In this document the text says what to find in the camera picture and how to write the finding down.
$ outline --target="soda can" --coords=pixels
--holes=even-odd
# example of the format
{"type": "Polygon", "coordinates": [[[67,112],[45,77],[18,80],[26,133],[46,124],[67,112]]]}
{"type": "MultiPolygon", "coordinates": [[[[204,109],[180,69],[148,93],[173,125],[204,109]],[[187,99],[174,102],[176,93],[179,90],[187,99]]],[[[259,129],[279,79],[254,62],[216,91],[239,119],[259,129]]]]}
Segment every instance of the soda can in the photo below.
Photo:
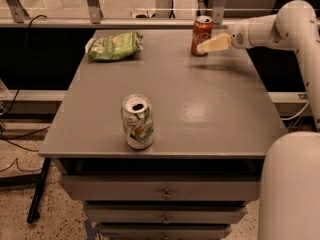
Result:
{"type": "Polygon", "coordinates": [[[199,53],[197,46],[211,38],[213,21],[211,17],[200,16],[193,24],[191,53],[195,56],[205,56],[208,53],[199,53]]]}
{"type": "Polygon", "coordinates": [[[123,100],[123,130],[127,143],[135,149],[144,149],[153,141],[152,106],[148,98],[142,94],[132,94],[123,100]]]}

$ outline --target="can lid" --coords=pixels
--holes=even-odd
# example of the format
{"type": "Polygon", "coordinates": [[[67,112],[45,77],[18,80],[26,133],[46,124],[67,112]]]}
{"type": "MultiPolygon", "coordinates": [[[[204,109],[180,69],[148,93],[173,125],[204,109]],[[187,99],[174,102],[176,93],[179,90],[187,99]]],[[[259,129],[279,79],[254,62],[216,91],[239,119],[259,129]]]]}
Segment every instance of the can lid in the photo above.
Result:
{"type": "Polygon", "coordinates": [[[132,114],[142,113],[148,108],[147,98],[141,94],[132,94],[126,97],[122,107],[132,114]]]}
{"type": "Polygon", "coordinates": [[[197,18],[197,21],[200,23],[211,23],[212,22],[212,18],[209,16],[199,16],[197,18]]]}

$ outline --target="gray tabletop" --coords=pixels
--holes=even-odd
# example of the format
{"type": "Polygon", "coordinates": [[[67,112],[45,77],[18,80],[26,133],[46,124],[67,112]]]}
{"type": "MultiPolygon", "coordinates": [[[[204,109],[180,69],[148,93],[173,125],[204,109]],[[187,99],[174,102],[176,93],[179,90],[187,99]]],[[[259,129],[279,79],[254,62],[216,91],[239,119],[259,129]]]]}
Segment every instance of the gray tabletop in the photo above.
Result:
{"type": "Polygon", "coordinates": [[[261,158],[287,132],[245,50],[195,57],[192,30],[139,33],[144,50],[133,57],[97,63],[84,56],[40,156],[261,158]],[[141,151],[127,145],[120,115],[133,93],[154,109],[154,142],[141,151]]]}

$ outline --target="silver can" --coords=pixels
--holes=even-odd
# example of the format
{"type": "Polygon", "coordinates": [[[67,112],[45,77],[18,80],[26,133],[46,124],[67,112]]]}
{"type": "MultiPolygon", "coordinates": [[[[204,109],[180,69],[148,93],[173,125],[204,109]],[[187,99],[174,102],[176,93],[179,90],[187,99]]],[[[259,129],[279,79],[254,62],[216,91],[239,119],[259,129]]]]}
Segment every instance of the silver can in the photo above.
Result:
{"type": "Polygon", "coordinates": [[[152,106],[148,98],[142,94],[132,94],[123,100],[123,130],[127,143],[135,149],[144,149],[153,141],[152,106]]]}

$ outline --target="metal post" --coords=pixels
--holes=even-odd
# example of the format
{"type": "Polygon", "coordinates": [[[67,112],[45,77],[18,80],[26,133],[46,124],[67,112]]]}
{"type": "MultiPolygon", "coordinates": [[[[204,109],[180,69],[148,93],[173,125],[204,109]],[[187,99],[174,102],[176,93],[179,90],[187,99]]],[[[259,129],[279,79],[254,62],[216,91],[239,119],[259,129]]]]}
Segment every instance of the metal post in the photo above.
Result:
{"type": "Polygon", "coordinates": [[[173,10],[173,0],[156,0],[156,17],[170,18],[173,10]]]}
{"type": "Polygon", "coordinates": [[[209,11],[208,15],[212,17],[213,23],[222,23],[225,5],[226,0],[209,0],[208,8],[212,8],[212,11],[209,11]]]}
{"type": "Polygon", "coordinates": [[[99,24],[103,18],[99,0],[87,0],[87,3],[91,23],[99,24]]]}
{"type": "Polygon", "coordinates": [[[28,12],[23,8],[20,0],[6,0],[10,8],[12,18],[17,23],[24,23],[24,19],[29,17],[28,12]]]}

